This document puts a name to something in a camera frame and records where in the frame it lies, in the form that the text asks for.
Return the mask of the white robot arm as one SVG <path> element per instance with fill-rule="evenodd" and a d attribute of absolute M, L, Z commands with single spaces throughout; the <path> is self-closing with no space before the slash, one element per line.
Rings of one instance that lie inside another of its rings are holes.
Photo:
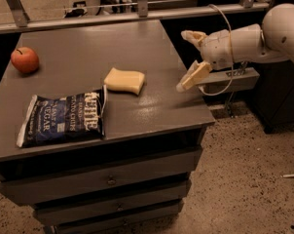
<path fill-rule="evenodd" d="M 211 71 L 222 70 L 238 62 L 294 63 L 294 4 L 270 9 L 261 24 L 213 32 L 184 30 L 184 40 L 200 52 L 202 61 L 194 61 L 176 86 L 179 93 L 198 85 Z"/>

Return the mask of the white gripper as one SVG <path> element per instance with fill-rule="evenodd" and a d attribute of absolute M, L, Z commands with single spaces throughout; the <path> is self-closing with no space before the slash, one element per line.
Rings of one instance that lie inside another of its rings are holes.
<path fill-rule="evenodd" d="M 209 75 L 212 68 L 221 70 L 237 62 L 255 62 L 263 51 L 259 24 L 252 24 L 232 31 L 221 30 L 208 36 L 201 31 L 183 30 L 181 36 L 200 49 L 204 61 L 197 62 L 195 60 L 191 64 L 176 86 L 179 93 L 199 84 Z"/>

